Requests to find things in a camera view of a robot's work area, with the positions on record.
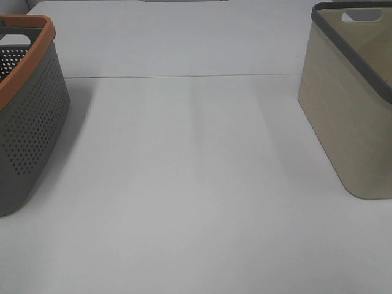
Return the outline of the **beige basket grey rim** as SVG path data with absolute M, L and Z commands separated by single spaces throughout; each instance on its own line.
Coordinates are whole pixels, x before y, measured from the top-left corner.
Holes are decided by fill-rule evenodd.
M 311 12 L 298 102 L 352 195 L 391 198 L 391 3 Z

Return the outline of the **grey perforated basket orange rim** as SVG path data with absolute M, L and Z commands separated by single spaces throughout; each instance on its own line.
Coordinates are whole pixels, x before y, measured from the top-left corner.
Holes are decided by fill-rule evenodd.
M 62 131 L 70 97 L 45 15 L 1 15 L 1 35 L 29 44 L 1 45 L 1 216 L 31 196 Z

